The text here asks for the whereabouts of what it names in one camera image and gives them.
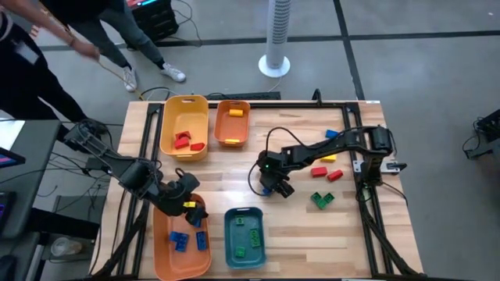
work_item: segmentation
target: person's arm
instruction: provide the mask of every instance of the person's arm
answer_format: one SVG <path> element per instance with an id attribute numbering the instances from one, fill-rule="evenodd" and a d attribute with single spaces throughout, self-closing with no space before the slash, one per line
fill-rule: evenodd
<path id="1" fill-rule="evenodd" d="M 67 33 L 64 28 L 55 24 L 47 15 L 42 13 L 40 8 L 31 2 L 31 0 L 0 0 L 0 5 L 3 5 L 9 11 L 22 16 L 39 27 L 45 28 L 81 55 L 96 60 L 99 58 L 98 49 L 94 45 L 84 43 Z"/>

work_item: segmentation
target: desk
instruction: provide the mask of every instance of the desk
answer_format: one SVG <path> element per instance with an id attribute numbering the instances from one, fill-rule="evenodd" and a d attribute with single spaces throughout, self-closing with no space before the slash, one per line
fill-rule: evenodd
<path id="1" fill-rule="evenodd" d="M 137 156 L 144 129 L 146 109 L 144 101 L 131 102 L 123 126 L 118 152 Z M 364 126 L 385 125 L 379 103 L 360 101 L 359 109 Z M 347 152 L 340 153 L 337 161 L 327 164 L 330 170 L 342 169 L 344 176 L 334 183 L 325 179 L 312 179 L 309 169 L 292 172 L 290 184 L 295 193 L 284 199 L 279 194 L 269 198 L 255 196 L 246 182 L 247 173 L 264 149 L 267 132 L 275 126 L 291 130 L 306 144 L 324 140 L 326 129 L 344 128 L 341 111 L 335 108 L 315 109 L 256 109 L 250 113 L 248 143 L 242 149 L 222 148 L 213 137 L 215 109 L 209 116 L 209 153 L 200 162 L 175 162 L 171 157 L 159 153 L 164 180 L 175 179 L 174 168 L 181 167 L 193 173 L 201 182 L 195 190 L 206 203 L 209 213 L 209 233 L 212 247 L 212 265 L 205 278 L 340 278 L 369 277 L 370 267 L 361 227 L 358 203 L 355 201 L 355 185 L 352 164 Z M 149 144 L 153 142 L 155 120 L 152 124 Z M 287 133 L 273 132 L 270 150 L 279 151 L 295 141 Z M 146 155 L 151 155 L 151 146 Z M 312 166 L 325 165 L 315 162 Z M 258 172 L 252 175 L 258 187 Z M 401 188 L 398 176 L 384 176 L 384 181 Z M 320 211 L 310 200 L 311 194 L 331 192 L 335 200 L 327 209 Z M 102 214 L 102 248 L 96 270 L 100 269 L 112 253 L 116 217 L 123 188 L 112 180 Z M 422 271 L 415 237 L 404 200 L 397 194 L 378 188 L 380 209 L 384 219 L 387 238 L 399 254 L 418 272 Z M 127 217 L 128 201 L 125 198 L 120 216 L 118 240 L 121 241 Z M 223 238 L 223 216 L 229 208 L 255 206 L 264 212 L 264 233 L 267 263 L 261 269 L 230 270 L 226 265 Z M 155 278 L 152 242 L 152 210 L 149 212 L 141 278 Z M 380 272 L 384 272 L 380 246 L 373 238 Z M 125 273 L 130 273 L 135 250 L 135 240 L 129 247 Z"/>

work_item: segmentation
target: blue bin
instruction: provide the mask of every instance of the blue bin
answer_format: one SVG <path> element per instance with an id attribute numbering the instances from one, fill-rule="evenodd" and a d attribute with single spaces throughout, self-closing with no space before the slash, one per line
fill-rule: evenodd
<path id="1" fill-rule="evenodd" d="M 243 216 L 243 225 L 236 224 L 236 217 Z M 260 246 L 252 247 L 250 230 L 257 229 Z M 232 269 L 255 269 L 266 263 L 266 246 L 264 244 L 263 212 L 259 208 L 232 208 L 224 215 L 224 240 L 226 246 L 226 263 Z M 245 248 L 245 256 L 236 257 L 236 247 Z"/>

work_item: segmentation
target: person's hand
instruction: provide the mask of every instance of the person's hand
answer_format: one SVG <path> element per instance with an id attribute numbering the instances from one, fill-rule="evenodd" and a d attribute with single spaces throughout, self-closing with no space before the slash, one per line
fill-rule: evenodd
<path id="1" fill-rule="evenodd" d="M 74 41 L 71 42 L 70 47 L 72 47 L 75 51 L 77 51 L 77 53 L 84 57 L 94 59 L 96 61 L 99 60 L 99 49 L 97 49 L 97 47 L 92 44 L 84 43 L 75 38 Z"/>

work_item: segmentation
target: wire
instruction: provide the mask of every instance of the wire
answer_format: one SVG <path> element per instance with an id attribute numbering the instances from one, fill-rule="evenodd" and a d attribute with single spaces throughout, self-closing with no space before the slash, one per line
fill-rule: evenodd
<path id="1" fill-rule="evenodd" d="M 393 187 L 392 185 L 390 185 L 389 183 L 385 183 L 385 182 L 382 182 L 383 185 L 385 185 L 386 187 L 389 187 L 391 188 L 393 191 L 395 191 L 397 194 L 401 195 L 401 197 L 403 197 L 403 199 L 405 199 L 405 202 L 406 202 L 406 206 L 408 206 L 408 199 L 406 198 L 406 195 L 404 195 L 399 189 L 397 189 L 396 187 Z"/>

